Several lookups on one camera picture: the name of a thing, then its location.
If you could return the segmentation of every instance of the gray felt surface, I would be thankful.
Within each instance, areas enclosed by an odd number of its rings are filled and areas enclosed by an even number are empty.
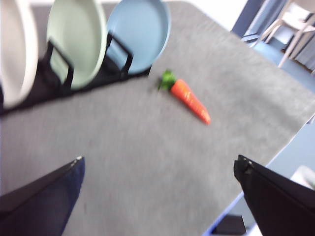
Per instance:
[[[2,193],[86,157],[65,236],[199,236],[241,191],[237,155],[266,164],[315,112],[308,90],[239,38],[188,3],[169,7],[171,36],[148,78],[1,119]],[[48,9],[35,15],[43,50]],[[210,126],[157,91],[166,68],[205,104]]]

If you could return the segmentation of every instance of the white plate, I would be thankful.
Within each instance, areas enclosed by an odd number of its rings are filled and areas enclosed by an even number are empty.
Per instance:
[[[1,0],[1,87],[5,108],[18,105],[28,96],[37,62],[37,31],[28,2]]]
[[[106,19],[95,0],[55,0],[49,14],[47,41],[62,51],[74,68],[71,89],[87,85],[97,74],[106,50]],[[68,66],[53,51],[50,65],[63,83]]]

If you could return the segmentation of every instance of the orange carrot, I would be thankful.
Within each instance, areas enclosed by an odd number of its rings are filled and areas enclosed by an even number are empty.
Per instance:
[[[170,70],[163,73],[158,89],[170,90],[178,99],[183,101],[202,121],[210,124],[211,119],[204,105],[193,94],[189,86],[182,79],[176,79]]]

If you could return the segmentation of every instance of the dish rack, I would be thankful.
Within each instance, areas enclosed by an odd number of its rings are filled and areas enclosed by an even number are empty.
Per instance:
[[[2,90],[0,89],[0,99],[2,99],[0,105],[0,116],[8,114],[15,110],[33,107],[36,104],[40,104],[46,101],[63,99],[76,93],[87,92],[94,88],[105,86],[115,82],[123,82],[131,78],[149,75],[151,66],[140,73],[128,74],[133,60],[133,54],[119,39],[117,39],[110,32],[107,35],[106,52],[112,41],[115,41],[126,53],[127,59],[125,65],[121,69],[119,69],[117,65],[105,53],[101,68],[96,76],[93,78],[93,80],[81,89],[71,90],[74,68],[69,60],[64,56],[63,52],[52,41],[49,40],[47,43],[47,51],[45,53],[45,56],[38,61],[34,84],[27,98],[21,104],[17,105],[14,108],[5,109],[3,107]],[[53,50],[56,50],[61,58],[65,61],[65,63],[68,65],[67,77],[63,84],[61,84],[59,77],[50,66],[50,58]]]

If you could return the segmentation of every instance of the white chair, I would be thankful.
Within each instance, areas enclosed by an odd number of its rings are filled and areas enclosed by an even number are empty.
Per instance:
[[[294,37],[290,42],[284,56],[282,57],[278,67],[281,68],[285,60],[289,57],[299,39],[304,33],[315,31],[312,24],[315,22],[315,0],[288,0],[281,10],[278,18],[268,27],[268,29],[259,37],[259,39],[251,45],[254,47],[257,43],[264,40],[266,43],[270,41],[280,26],[290,27],[295,31]]]

